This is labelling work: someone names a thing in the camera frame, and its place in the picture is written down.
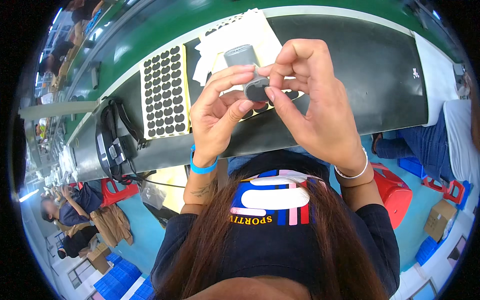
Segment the brown hair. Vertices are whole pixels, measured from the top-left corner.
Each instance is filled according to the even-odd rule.
[[[230,180],[197,217],[169,274],[156,288],[157,299],[185,299],[217,282],[217,270],[230,226],[231,199],[239,179]],[[307,182],[321,265],[309,287],[317,299],[387,299],[369,257],[337,196],[324,184]]]

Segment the hand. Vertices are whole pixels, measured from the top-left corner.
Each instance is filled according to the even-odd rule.
[[[63,197],[65,197],[67,200],[71,199],[70,197],[70,189],[68,185],[64,185],[60,188],[61,194]]]
[[[213,74],[190,109],[195,155],[193,163],[200,168],[211,166],[217,155],[230,143],[233,128],[252,108],[265,103],[253,103],[243,91],[220,93],[234,85],[253,79],[254,66],[233,66]]]
[[[270,87],[265,91],[300,146],[313,156],[336,165],[345,175],[355,176],[363,170],[366,161],[360,136],[345,87],[334,76],[324,41],[290,40],[274,64],[257,71],[270,76]],[[285,80],[285,76],[296,79]],[[305,116],[281,89],[310,95]]]

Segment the tattoo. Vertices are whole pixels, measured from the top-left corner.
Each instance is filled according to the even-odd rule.
[[[203,197],[206,194],[213,192],[217,187],[217,179],[213,179],[209,184],[205,185],[204,187],[200,188],[197,191],[191,191],[190,194],[192,194],[195,197]]]

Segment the red plastic stool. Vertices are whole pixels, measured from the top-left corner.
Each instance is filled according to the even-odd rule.
[[[407,214],[413,192],[400,177],[383,164],[372,163],[372,167],[382,170],[382,173],[373,170],[373,179],[377,183],[378,192],[388,211],[392,227],[396,229]]]
[[[453,196],[455,187],[458,188],[458,195]],[[444,192],[444,199],[453,201],[456,204],[462,203],[463,195],[465,194],[465,187],[460,182],[454,180],[450,183],[450,191]]]
[[[435,190],[437,192],[449,192],[450,191],[446,187],[444,187],[442,184],[438,185],[438,184],[435,184],[435,183],[436,183],[435,179],[427,176],[423,179],[423,182],[421,184],[426,186],[426,187],[429,187],[432,190]]]
[[[76,187],[78,185],[78,189],[81,190],[82,187],[84,187],[84,183],[83,182],[74,182],[74,183],[70,183],[69,184],[71,187]]]
[[[450,200],[456,204],[462,203],[463,195],[465,194],[465,187],[460,182],[454,180],[450,182],[450,188],[446,188],[445,186],[438,186],[435,184],[435,179],[431,177],[427,177],[423,180],[422,185],[429,187],[437,192],[444,193],[444,199]],[[454,196],[455,187],[458,189],[457,196]]]
[[[135,194],[138,194],[138,186],[134,183],[130,185],[126,185],[125,189],[122,191],[119,191],[117,188],[117,185],[115,182],[110,179],[110,178],[104,178],[102,179],[102,194],[103,194],[103,202],[100,205],[101,207],[108,206],[114,203],[117,203],[118,201],[125,200],[127,198],[132,197]],[[115,192],[110,192],[108,189],[107,183],[111,182],[113,189]]]

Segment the black work surface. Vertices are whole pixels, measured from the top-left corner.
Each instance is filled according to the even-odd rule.
[[[427,123],[427,97],[413,37],[383,25],[340,16],[290,15],[269,18],[268,21],[282,44],[293,38],[317,38],[327,43],[335,76],[345,85],[359,134]],[[196,39],[185,44],[192,103],[202,91],[199,83],[192,80],[200,58],[194,49],[198,43]],[[413,68],[416,68],[419,78],[413,77]],[[140,87],[140,75],[137,73],[112,95],[124,99],[130,120],[138,128],[143,128]],[[305,113],[309,101],[308,95],[304,95],[294,103]],[[120,128],[119,133],[128,132]],[[105,177],[96,157],[93,118],[87,121],[77,138],[79,147],[71,146],[77,159],[78,180]],[[189,164],[192,144],[191,134],[151,140],[148,147],[139,151],[133,159],[136,171]],[[295,145],[290,132],[271,109],[239,123],[222,157]],[[123,166],[124,173],[132,172],[128,166]]]

